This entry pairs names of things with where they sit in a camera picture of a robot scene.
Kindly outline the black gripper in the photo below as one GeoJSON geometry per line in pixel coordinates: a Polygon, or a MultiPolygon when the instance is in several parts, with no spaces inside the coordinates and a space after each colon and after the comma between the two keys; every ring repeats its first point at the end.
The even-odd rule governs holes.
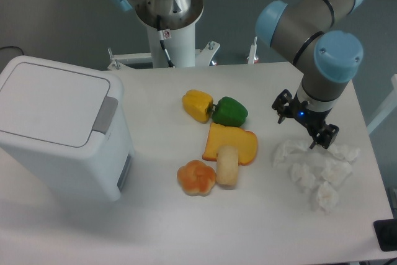
{"type": "Polygon", "coordinates": [[[316,145],[328,149],[335,141],[339,133],[339,127],[326,124],[325,120],[329,114],[329,104],[309,96],[305,91],[298,91],[294,96],[284,89],[272,104],[281,124],[285,119],[294,118],[304,126],[313,141],[310,149],[316,145]]]}

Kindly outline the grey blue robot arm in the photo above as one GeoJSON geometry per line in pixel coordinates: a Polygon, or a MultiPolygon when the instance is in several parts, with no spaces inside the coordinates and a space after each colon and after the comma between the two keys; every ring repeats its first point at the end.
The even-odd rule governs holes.
{"type": "Polygon", "coordinates": [[[296,5],[273,1],[256,21],[256,35],[303,77],[295,94],[283,90],[272,104],[278,122],[295,119],[306,128],[312,145],[329,148],[339,127],[326,117],[358,72],[364,48],[357,37],[333,30],[336,22],[364,0],[300,0],[296,5]]]}

